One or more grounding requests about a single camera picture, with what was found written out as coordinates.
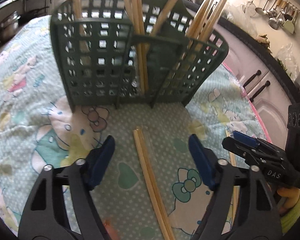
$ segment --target metal screw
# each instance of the metal screw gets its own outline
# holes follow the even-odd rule
[[[251,166],[251,170],[257,172],[257,171],[260,171],[259,167],[258,166],[255,166],[255,165],[252,165]]]
[[[50,171],[50,170],[52,170],[52,168],[53,168],[53,166],[52,166],[51,164],[48,164],[48,165],[45,165],[45,166],[43,167],[43,170],[44,170],[44,171]]]
[[[219,163],[220,165],[222,165],[222,166],[226,166],[226,165],[228,164],[228,161],[225,160],[225,159],[219,159],[219,160],[218,160],[218,163]]]
[[[75,164],[77,164],[78,166],[84,165],[85,163],[86,163],[85,159],[77,159],[75,161]]]

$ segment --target cabinet handle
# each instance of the cabinet handle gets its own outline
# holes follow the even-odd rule
[[[268,86],[270,86],[270,81],[269,80],[267,80],[265,82],[265,84],[261,88],[259,88],[257,90],[257,92],[254,93],[254,95],[250,98],[250,101],[253,102],[253,100],[263,91],[263,89],[265,89]]]
[[[249,85],[249,83],[256,77],[261,75],[261,70],[258,70],[255,74],[253,74],[244,84],[243,87],[246,88],[246,86]]]

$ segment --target pink fabric edge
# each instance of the pink fabric edge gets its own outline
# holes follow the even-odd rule
[[[231,70],[224,62],[222,63],[222,65],[226,68],[226,70],[228,70],[230,73],[232,73],[232,74],[234,75],[234,73],[232,72],[232,70]],[[265,134],[265,137],[266,137],[267,141],[268,141],[269,143],[272,143],[271,138],[270,138],[270,136],[269,136],[269,133],[268,133],[268,131],[267,131],[266,127],[265,127],[265,124],[263,123],[263,121],[262,121],[262,119],[261,119],[261,117],[260,117],[258,111],[257,111],[256,108],[254,107],[254,105],[251,103],[251,101],[249,100],[249,98],[248,98],[247,95],[246,95],[246,98],[247,98],[247,100],[249,101],[249,104],[250,104],[250,106],[251,106],[251,108],[252,108],[252,111],[254,112],[254,114],[255,114],[255,116],[256,116],[258,122],[259,122],[260,125],[261,125],[261,128],[262,128],[262,130],[263,130],[263,132],[264,132],[264,134]]]

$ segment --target polka dot fabric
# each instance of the polka dot fabric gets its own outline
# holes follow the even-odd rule
[[[188,137],[196,133],[204,147],[227,160],[229,153],[221,146],[226,131],[264,138],[244,90],[221,65],[186,108],[179,103],[156,104],[153,109],[145,104],[119,109],[78,106],[72,115],[51,48],[49,20],[49,16],[32,20],[0,54],[0,211],[4,222],[17,233],[43,165],[61,166],[65,159],[88,153],[112,135],[114,155],[101,184],[90,192],[98,213],[120,240],[162,240],[132,134],[136,126],[142,126],[176,240],[190,239],[213,192],[197,173]],[[239,158],[237,163],[245,165]],[[68,188],[64,198],[71,228],[80,232]],[[226,223],[224,230],[229,229],[231,216]]]

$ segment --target plastic bag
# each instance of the plastic bag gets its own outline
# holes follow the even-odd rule
[[[242,5],[234,6],[227,3],[224,9],[227,20],[237,25],[240,29],[248,33],[252,38],[258,36],[257,28],[250,22],[250,16],[242,11]]]
[[[282,62],[282,68],[294,82],[299,75],[299,68],[296,58],[292,54],[292,43],[282,46],[281,49],[279,49],[275,59],[279,64]]]

